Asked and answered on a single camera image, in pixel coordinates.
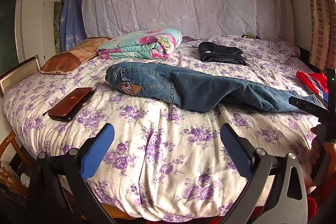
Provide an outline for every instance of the blue gripper pad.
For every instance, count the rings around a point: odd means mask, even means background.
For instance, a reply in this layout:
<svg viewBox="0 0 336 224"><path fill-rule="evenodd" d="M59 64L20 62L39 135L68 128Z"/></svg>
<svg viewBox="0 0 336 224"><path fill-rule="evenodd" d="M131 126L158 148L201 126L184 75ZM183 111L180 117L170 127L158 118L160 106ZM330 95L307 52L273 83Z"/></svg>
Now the blue gripper pad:
<svg viewBox="0 0 336 224"><path fill-rule="evenodd" d="M229 124L223 124L220 129L220 139L228 152L230 158L235 164L239 175L248 180L251 180L253 175L253 162L251 156L248 154L246 149L240 140L245 140L239 137L236 132L230 127Z"/></svg>
<svg viewBox="0 0 336 224"><path fill-rule="evenodd" d="M81 175L84 181L93 177L114 140L114 127L107 123L88 152L82 159Z"/></svg>

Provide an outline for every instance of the door frame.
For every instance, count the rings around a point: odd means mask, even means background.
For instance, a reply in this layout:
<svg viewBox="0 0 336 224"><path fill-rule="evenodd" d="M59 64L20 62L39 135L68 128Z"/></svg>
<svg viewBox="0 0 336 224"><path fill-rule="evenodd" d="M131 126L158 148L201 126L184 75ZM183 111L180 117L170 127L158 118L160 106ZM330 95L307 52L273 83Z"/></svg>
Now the door frame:
<svg viewBox="0 0 336 224"><path fill-rule="evenodd" d="M21 20L22 2L23 0L16 0L15 17L14 17L14 35L15 35L17 59L19 63L23 62L26 59L22 39L22 20Z"/></svg>

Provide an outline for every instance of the turquoise blanket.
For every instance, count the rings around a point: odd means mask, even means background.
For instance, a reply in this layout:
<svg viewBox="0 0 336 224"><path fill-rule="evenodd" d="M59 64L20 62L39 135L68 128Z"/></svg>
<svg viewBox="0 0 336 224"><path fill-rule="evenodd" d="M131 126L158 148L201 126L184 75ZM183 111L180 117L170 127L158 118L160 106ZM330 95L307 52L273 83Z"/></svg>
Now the turquoise blanket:
<svg viewBox="0 0 336 224"><path fill-rule="evenodd" d="M101 59L164 59L174 52L181 41L182 34L175 29L138 31L109 40L97 51Z"/></svg>

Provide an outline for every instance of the leather patch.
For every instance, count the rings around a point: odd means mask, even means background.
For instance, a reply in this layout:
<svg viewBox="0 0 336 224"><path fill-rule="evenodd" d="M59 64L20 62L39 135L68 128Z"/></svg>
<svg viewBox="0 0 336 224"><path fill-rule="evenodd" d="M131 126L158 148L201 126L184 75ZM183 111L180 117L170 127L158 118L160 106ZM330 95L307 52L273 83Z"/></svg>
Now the leather patch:
<svg viewBox="0 0 336 224"><path fill-rule="evenodd" d="M121 88L126 94L135 95L129 82L123 82Z"/></svg>
<svg viewBox="0 0 336 224"><path fill-rule="evenodd" d="M135 94L138 94L138 92L141 90L141 87L138 86L138 85L133 85L133 84L132 84L132 88L133 88Z"/></svg>

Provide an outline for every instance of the hand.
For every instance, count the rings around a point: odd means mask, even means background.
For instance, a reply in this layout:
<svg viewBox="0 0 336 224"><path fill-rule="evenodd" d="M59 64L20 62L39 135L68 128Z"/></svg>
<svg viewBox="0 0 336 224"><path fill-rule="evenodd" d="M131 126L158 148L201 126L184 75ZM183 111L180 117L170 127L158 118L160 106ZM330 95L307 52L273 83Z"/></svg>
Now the hand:
<svg viewBox="0 0 336 224"><path fill-rule="evenodd" d="M316 135L316 128L313 127L310 131ZM336 144L331 142L323 143L324 150L330 155L330 164L325 174L324 180L329 180L336 173ZM311 156L310 161L312 165L316 165L317 160L320 158L320 144L315 137L311 143Z"/></svg>

